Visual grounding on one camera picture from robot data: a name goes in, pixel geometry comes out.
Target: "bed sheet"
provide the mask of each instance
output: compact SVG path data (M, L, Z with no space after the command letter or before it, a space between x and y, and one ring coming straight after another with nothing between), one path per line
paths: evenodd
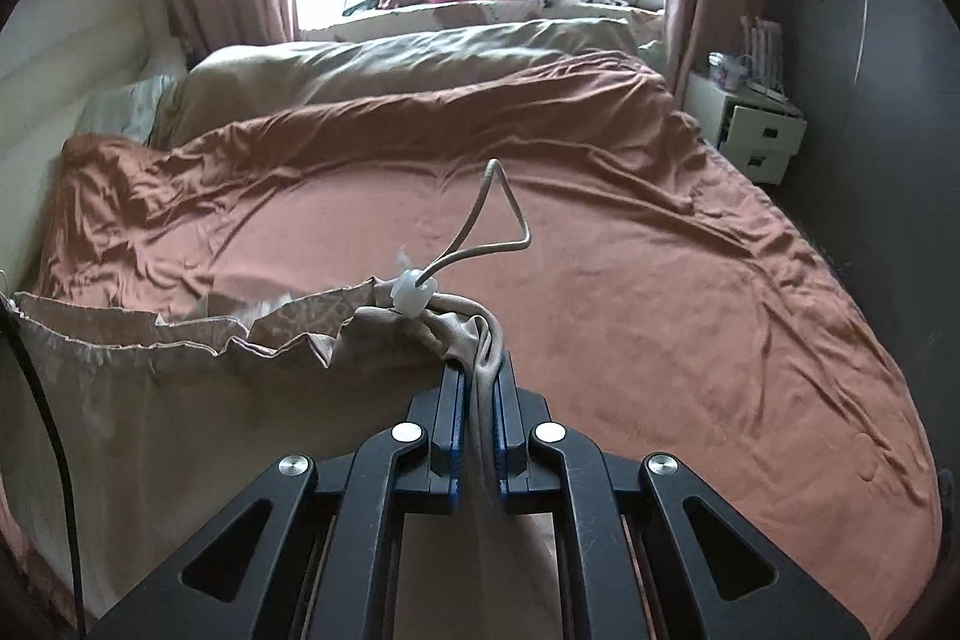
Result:
M517 381L611 453L676 453L866 624L933 570L933 461L904 377L820 256L672 110L594 53L433 94L305 107L169 152L78 137L39 295L183 319L422 265L488 158L534 242L460 263ZM512 237L491 199L477 241Z

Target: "drawer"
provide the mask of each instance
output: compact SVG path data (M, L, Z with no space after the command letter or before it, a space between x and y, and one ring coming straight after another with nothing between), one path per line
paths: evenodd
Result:
M741 175L755 183L779 185L790 163L790 156L783 152L732 148L729 143L721 145L720 152L737 167Z
M736 107L725 145L745 150L769 150L794 155L800 149L806 121L761 109Z

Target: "beige fabric bag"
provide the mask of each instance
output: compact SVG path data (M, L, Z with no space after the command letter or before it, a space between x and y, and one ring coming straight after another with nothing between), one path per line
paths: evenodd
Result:
M474 388L466 496L452 517L406 525L397 638L557 636L549 525L504 515L480 480L500 327L450 295L407 319L386 309L390 285L307 296L249 326L242 314L166 325L18 295L20 333L73 475L88 610L106 612L277 458L351 452L403 420L410 397L457 360ZM11 510L69 584L53 452L6 348L0 376Z

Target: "white cord stopper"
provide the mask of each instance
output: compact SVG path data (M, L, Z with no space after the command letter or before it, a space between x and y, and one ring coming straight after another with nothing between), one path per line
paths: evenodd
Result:
M407 269L390 289L390 297L394 300L394 309L407 317L418 317L426 309L430 297L440 287L437 278L430 277L424 285L416 285L416 278L424 273L422 269Z

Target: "plastic container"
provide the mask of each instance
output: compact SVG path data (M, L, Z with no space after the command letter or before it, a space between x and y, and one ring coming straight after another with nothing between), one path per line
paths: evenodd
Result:
M738 58L723 52L709 57L710 79L725 91L737 92L747 87L747 67Z

